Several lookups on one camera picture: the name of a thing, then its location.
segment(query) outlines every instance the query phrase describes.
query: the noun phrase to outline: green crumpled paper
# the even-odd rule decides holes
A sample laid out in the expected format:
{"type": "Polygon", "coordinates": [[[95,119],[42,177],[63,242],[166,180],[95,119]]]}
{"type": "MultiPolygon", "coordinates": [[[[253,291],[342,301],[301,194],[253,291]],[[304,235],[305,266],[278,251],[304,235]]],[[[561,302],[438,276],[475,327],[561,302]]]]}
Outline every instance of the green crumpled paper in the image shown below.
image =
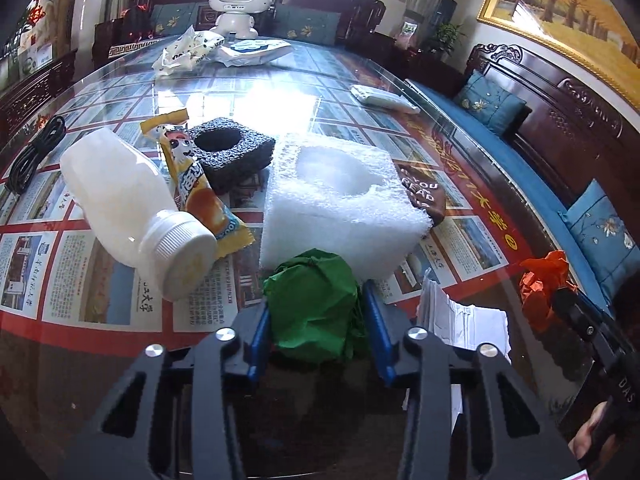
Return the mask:
{"type": "Polygon", "coordinates": [[[366,352],[360,288],[337,254],[311,249],[265,280],[271,331],[284,355],[310,363],[366,352]]]}

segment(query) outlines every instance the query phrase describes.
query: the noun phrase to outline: black cable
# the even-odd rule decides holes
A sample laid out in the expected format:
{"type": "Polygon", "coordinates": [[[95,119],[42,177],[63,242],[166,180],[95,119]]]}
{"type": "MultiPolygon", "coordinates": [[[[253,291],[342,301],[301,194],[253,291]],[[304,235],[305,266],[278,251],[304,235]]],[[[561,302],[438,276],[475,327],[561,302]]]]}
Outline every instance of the black cable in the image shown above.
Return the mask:
{"type": "Polygon", "coordinates": [[[47,125],[33,137],[33,140],[15,159],[6,182],[7,189],[22,195],[29,187],[40,163],[59,145],[65,134],[65,118],[59,115],[50,118],[47,125]]]}

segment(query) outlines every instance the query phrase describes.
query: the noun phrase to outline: white plastic bottle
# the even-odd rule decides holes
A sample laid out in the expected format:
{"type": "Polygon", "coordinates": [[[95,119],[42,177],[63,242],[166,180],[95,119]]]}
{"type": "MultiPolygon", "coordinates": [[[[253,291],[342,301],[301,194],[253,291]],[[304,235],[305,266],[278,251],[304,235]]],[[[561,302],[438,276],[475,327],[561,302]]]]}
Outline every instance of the white plastic bottle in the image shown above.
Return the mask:
{"type": "Polygon", "coordinates": [[[60,158],[66,185],[107,252],[166,300],[186,298],[216,259],[216,237],[178,211],[156,165],[108,128],[60,158]]]}

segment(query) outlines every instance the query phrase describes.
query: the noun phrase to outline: white robot toy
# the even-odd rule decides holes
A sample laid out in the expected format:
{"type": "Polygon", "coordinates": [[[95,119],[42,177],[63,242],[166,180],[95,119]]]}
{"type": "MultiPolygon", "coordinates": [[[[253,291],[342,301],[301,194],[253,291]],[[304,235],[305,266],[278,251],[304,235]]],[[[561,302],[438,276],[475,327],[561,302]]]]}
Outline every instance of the white robot toy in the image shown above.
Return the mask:
{"type": "Polygon", "coordinates": [[[251,14],[267,10],[273,0],[209,0],[213,10],[224,12],[211,30],[221,36],[234,32],[239,40],[254,40],[258,31],[251,14]]]}

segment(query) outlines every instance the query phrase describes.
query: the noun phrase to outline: white bottle cap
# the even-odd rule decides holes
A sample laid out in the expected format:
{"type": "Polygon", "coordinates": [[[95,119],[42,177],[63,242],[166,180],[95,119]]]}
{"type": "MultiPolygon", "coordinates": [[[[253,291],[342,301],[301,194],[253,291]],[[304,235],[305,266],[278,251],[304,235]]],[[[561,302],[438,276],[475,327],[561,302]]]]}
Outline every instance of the white bottle cap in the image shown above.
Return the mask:
{"type": "Polygon", "coordinates": [[[148,223],[138,249],[140,277],[177,301],[188,297],[216,261],[216,237],[193,215],[164,210],[148,223]]]}

